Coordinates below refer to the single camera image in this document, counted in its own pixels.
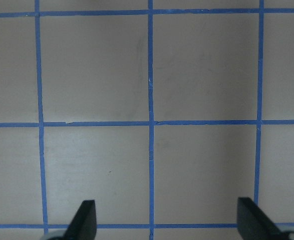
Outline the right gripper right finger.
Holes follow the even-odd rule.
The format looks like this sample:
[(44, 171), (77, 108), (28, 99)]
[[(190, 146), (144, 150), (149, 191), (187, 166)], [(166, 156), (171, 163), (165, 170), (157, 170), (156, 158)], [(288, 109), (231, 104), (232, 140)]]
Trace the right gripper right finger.
[(286, 240), (282, 232), (249, 197), (237, 199), (237, 230), (243, 240)]

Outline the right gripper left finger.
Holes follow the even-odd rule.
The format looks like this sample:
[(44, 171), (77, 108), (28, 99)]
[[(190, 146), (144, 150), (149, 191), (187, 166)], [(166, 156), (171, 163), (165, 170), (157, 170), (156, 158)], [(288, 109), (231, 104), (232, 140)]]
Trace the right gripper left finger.
[(65, 240), (94, 240), (97, 234), (94, 200), (84, 200), (64, 233)]

